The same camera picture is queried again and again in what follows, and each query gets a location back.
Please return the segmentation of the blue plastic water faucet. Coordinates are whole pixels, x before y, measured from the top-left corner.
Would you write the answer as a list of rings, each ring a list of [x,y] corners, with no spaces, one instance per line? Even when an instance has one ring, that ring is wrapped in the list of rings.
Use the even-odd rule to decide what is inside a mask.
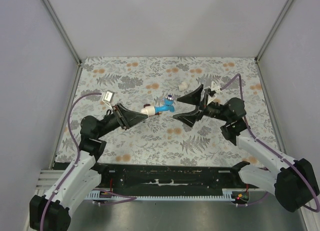
[[[164,104],[162,106],[155,106],[154,110],[155,110],[155,114],[158,113],[162,113],[162,112],[171,112],[174,113],[175,112],[175,107],[174,107],[174,98],[171,94],[169,94],[168,96],[166,96],[164,99]]]

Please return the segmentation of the white elbow fitting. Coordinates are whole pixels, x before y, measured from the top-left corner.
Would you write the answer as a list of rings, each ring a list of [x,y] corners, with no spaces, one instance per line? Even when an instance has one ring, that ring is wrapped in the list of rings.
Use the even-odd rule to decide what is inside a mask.
[[[148,117],[156,115],[156,109],[153,105],[145,105],[140,112]]]

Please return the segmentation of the brown plastic water faucet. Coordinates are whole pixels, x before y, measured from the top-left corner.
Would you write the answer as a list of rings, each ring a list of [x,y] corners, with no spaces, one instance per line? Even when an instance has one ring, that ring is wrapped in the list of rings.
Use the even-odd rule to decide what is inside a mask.
[[[159,110],[159,107],[157,107],[157,106],[154,106],[154,107],[155,107],[155,111],[156,111],[156,114],[154,116],[159,116],[162,112]]]

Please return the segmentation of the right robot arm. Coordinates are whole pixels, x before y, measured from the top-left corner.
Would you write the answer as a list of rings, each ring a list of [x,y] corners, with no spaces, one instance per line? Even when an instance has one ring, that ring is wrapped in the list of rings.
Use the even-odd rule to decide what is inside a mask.
[[[190,112],[175,114],[174,119],[193,127],[202,117],[225,122],[221,126],[223,137],[255,157],[265,168],[258,168],[248,162],[234,166],[235,172],[229,175],[229,182],[235,188],[244,184],[253,185],[274,195],[279,204],[289,212],[295,212],[307,203],[315,201],[312,212],[320,211],[318,195],[320,189],[312,167],[306,159],[297,160],[275,150],[256,136],[246,119],[245,102],[233,97],[225,104],[215,102],[217,92],[200,85],[193,92],[181,96],[178,102],[193,105]]]

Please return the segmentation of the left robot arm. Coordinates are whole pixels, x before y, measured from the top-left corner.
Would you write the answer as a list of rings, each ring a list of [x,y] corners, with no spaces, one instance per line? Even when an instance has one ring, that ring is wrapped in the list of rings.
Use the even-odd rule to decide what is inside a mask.
[[[110,175],[105,172],[108,166],[98,163],[107,144],[101,137],[117,128],[128,130],[147,118],[147,114],[131,111],[122,104],[113,106],[101,120],[91,115],[84,117],[75,159],[43,195],[34,195],[29,203],[30,228],[66,231],[85,197],[95,187],[110,183]]]

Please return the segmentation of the white elbow fitting far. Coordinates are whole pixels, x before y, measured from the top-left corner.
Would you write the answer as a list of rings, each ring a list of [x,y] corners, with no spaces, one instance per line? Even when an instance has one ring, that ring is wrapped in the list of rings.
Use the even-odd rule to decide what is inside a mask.
[[[185,81],[182,81],[182,82],[178,85],[178,90],[179,90],[180,92],[183,92],[183,91],[187,90],[188,87],[189,87],[188,83],[185,82]]]

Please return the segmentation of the floral patterned table mat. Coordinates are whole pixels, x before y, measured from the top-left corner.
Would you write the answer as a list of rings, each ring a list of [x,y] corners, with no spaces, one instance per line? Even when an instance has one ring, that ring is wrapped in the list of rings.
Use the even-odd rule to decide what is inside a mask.
[[[181,82],[188,89],[179,91]],[[275,147],[276,139],[262,86],[253,58],[220,57],[89,57],[82,64],[70,125],[64,129],[55,161],[70,162],[77,154],[80,122],[92,115],[102,119],[108,106],[100,93],[114,92],[113,103],[140,111],[144,105],[162,106],[164,97],[175,99],[209,87],[214,81],[227,85],[216,101],[224,104],[233,97],[244,97],[251,130]],[[129,130],[107,134],[102,163],[139,165],[233,166],[241,161],[257,165],[250,153],[238,149],[221,133],[223,122],[204,117],[189,127],[173,119],[169,111],[152,116]]]

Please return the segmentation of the green circuit board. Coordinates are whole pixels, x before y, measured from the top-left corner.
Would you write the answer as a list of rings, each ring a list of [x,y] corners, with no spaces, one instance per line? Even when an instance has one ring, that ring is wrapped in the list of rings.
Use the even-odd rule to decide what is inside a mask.
[[[246,194],[238,194],[235,199],[247,202],[250,199],[250,197]]]

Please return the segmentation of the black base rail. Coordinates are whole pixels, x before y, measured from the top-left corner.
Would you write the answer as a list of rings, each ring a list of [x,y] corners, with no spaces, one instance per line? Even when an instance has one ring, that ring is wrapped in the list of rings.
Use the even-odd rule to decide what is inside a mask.
[[[109,164],[99,187],[125,196],[218,196],[246,185],[231,167]]]

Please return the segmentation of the left aluminium frame post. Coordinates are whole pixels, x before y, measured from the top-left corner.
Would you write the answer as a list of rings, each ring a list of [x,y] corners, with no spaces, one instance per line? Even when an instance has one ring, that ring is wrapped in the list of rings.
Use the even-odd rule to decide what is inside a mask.
[[[81,66],[82,64],[82,59],[79,56],[78,52],[76,51],[74,45],[72,44],[72,41],[70,39],[70,37],[68,36],[62,22],[60,21],[52,3],[50,0],[40,0],[44,6],[44,8],[46,9],[49,17],[51,18],[55,28],[57,29],[59,35],[61,36],[64,44],[67,46],[72,58],[74,59],[75,63],[78,66]]]

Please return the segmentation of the aluminium frame post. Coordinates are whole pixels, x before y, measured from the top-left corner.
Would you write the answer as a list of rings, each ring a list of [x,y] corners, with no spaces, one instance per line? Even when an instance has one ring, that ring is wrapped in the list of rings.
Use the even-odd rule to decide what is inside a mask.
[[[266,52],[269,44],[271,43],[273,37],[275,36],[276,32],[278,31],[279,27],[281,26],[283,20],[285,19],[286,15],[290,11],[291,6],[295,0],[286,0],[283,7],[281,8],[279,14],[277,15],[270,31],[268,32],[261,48],[259,49],[257,55],[255,56],[255,62],[258,64],[262,59],[264,53]]]
[[[51,18],[55,28],[57,29],[59,35],[61,36],[64,44],[67,46],[72,58],[74,59],[75,63],[78,66],[81,66],[82,64],[82,59],[79,56],[78,52],[76,51],[74,45],[72,44],[72,41],[70,39],[70,37],[68,36],[62,22],[60,21],[52,3],[50,0],[40,0],[44,6],[44,8],[46,9],[49,17]]]

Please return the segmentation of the right aluminium frame post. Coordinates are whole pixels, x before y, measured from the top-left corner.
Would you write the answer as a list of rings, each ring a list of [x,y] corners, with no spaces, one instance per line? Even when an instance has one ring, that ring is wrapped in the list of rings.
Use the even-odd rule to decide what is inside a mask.
[[[261,48],[259,49],[257,55],[255,56],[255,62],[258,64],[262,59],[264,53],[266,52],[269,44],[271,43],[273,37],[275,36],[276,32],[278,31],[279,27],[281,26],[283,20],[285,19],[286,15],[290,11],[291,6],[295,0],[286,0],[283,7],[281,8],[279,14],[277,15],[270,31],[268,32]]]

